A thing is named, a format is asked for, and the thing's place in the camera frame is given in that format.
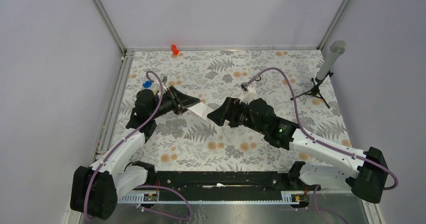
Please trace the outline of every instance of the tripod leg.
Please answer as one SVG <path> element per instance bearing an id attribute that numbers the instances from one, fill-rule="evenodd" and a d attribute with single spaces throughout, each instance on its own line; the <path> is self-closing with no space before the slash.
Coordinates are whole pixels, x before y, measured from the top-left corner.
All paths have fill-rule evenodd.
<path id="1" fill-rule="evenodd" d="M 301 93 L 301 94 L 297 95 L 296 98 L 298 98 L 300 96 L 303 96 L 303 95 L 309 95 L 309 93 L 310 93 L 310 90 L 307 91 L 307 92 L 304 92 L 304 93 Z"/>
<path id="2" fill-rule="evenodd" d="M 326 104 L 326 106 L 328 107 L 328 108 L 330 108 L 330 106 L 329 106 L 329 104 L 327 103 L 327 101 L 326 101 L 326 99 L 321 95 L 321 93 L 320 92 L 318 92 L 318 94 L 319 94 L 319 96 L 320 97 L 318 97 L 318 98 L 321 98 L 323 101 L 324 101 L 324 103 Z"/>

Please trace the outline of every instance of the table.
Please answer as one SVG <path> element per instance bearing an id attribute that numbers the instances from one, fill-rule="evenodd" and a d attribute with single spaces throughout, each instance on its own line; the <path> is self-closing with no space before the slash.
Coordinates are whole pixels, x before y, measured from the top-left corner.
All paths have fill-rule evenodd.
<path id="1" fill-rule="evenodd" d="M 201 99 L 209 107 L 218 108 L 226 97 L 241 97 L 239 85 L 270 66 L 282 69 L 296 94 L 309 90 L 310 79 L 323 63 L 319 50 L 291 51 L 169 51 L 136 52 L 128 76 L 112 145 L 124 132 L 136 93 L 147 80 L 145 72 L 153 70 L 168 77 L 167 85 Z M 275 113 L 296 122 L 288 86 L 276 71 L 262 74 L 254 82 L 258 96 L 274 107 Z M 330 79 L 321 85 L 321 93 L 331 109 L 318 98 L 297 99 L 301 122 L 319 136 L 351 146 Z M 306 153 L 270 146 L 263 136 L 246 127 L 218 127 L 195 114 L 182 116 L 168 113 L 158 119 L 151 139 L 131 157 L 155 165 L 162 171 L 288 171 L 294 161 L 317 165 L 323 161 Z"/>

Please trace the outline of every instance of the tabletop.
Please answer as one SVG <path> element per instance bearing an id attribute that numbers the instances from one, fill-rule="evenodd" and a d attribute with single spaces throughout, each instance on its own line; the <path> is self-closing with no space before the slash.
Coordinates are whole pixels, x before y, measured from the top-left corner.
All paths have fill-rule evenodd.
<path id="1" fill-rule="evenodd" d="M 240 98 L 239 85 L 267 67 L 278 67 L 288 76 L 296 94 L 312 87 L 310 79 L 323 63 L 319 50 L 236 50 L 236 51 L 139 51 L 135 53 L 128 76 L 112 145 L 124 132 L 134 107 L 136 94 L 152 70 L 168 77 L 167 86 L 201 99 L 216 109 L 226 97 Z M 262 74 L 254 82 L 259 97 L 271 105 L 275 113 L 296 122 L 287 83 L 277 71 Z M 305 128 L 321 137 L 350 147 L 351 142 L 329 78 L 320 86 L 330 109 L 318 98 L 297 99 Z M 288 171 L 294 161 L 324 165 L 306 153 L 278 149 L 253 130 L 239 126 L 219 127 L 191 112 L 181 116 L 168 113 L 156 119 L 157 128 L 147 143 L 130 161 L 144 161 L 162 171 Z"/>

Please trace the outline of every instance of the blue object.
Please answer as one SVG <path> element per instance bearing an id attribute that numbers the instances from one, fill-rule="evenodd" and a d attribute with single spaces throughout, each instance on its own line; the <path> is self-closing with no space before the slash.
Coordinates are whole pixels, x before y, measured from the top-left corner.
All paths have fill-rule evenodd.
<path id="1" fill-rule="evenodd" d="M 150 87 L 152 85 L 152 82 L 151 81 L 145 81 L 144 82 L 144 84 L 142 84 L 142 86 L 144 87 L 144 88 L 148 88 L 148 87 Z"/>

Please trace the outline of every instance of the floral pattern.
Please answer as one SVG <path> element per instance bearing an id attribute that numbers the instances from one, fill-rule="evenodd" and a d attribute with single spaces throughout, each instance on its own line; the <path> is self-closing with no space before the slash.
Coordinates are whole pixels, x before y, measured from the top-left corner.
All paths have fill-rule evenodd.
<path id="1" fill-rule="evenodd" d="M 262 69 L 275 66 L 288 76 L 296 94 L 311 88 L 310 79 L 323 62 L 319 50 L 304 51 L 181 51 L 176 56 L 166 51 L 136 52 L 118 121 L 113 136 L 117 143 L 129 120 L 136 93 L 152 70 L 168 77 L 167 85 L 198 97 L 216 109 L 226 97 L 241 97 L 239 85 Z M 293 102 L 287 83 L 278 72 L 262 74 L 254 82 L 258 96 L 274 107 L 276 114 L 295 122 Z M 300 119 L 315 134 L 350 146 L 333 87 L 327 78 L 321 85 L 328 109 L 319 99 L 303 96 L 297 99 Z M 306 153 L 270 146 L 263 136 L 246 127 L 219 127 L 191 112 L 182 116 L 168 113 L 156 119 L 157 129 L 151 139 L 131 157 L 154 164 L 157 170 L 171 171 L 287 171 L 294 161 L 326 163 Z"/>

